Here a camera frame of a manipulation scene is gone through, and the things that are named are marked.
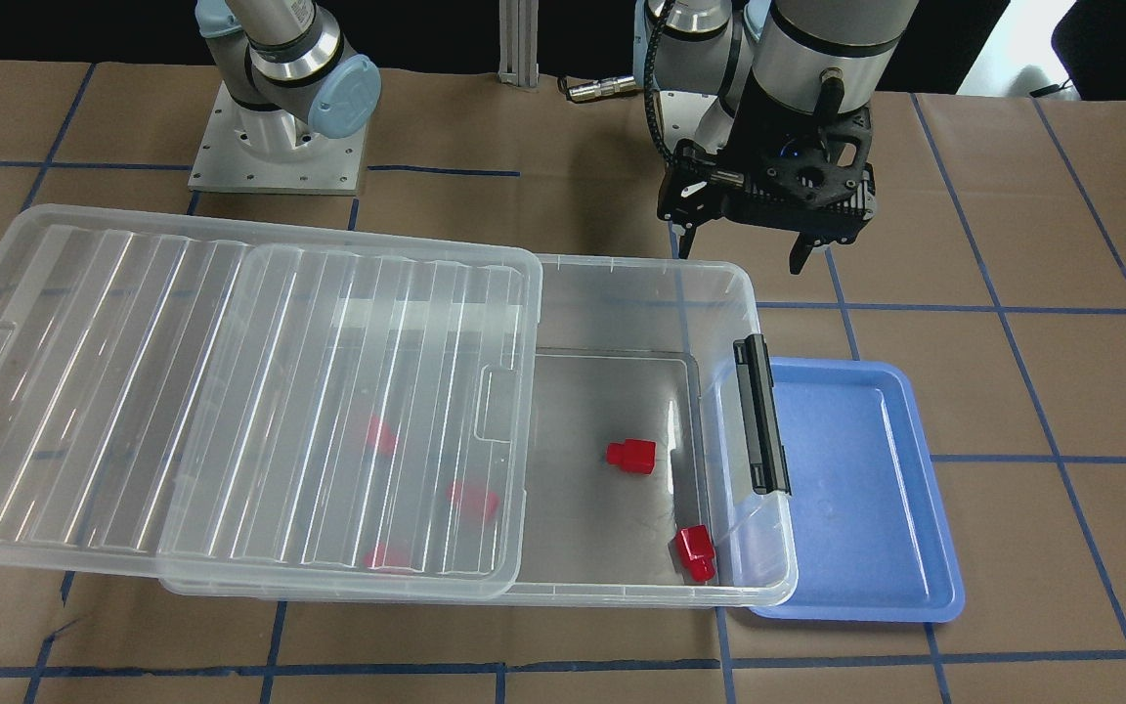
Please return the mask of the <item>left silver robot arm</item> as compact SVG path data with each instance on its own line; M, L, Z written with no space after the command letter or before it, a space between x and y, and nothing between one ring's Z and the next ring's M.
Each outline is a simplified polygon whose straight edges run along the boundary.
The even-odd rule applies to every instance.
M872 97L913 1L640 1L634 80L679 257L714 220L796 233L788 267L879 206Z

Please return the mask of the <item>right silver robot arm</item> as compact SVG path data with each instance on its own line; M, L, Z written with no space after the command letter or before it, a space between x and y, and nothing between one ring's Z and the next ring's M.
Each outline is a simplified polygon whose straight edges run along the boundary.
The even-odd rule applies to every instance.
M225 89L251 112L286 112L327 139L366 128L379 66L314 1L197 1L194 18Z

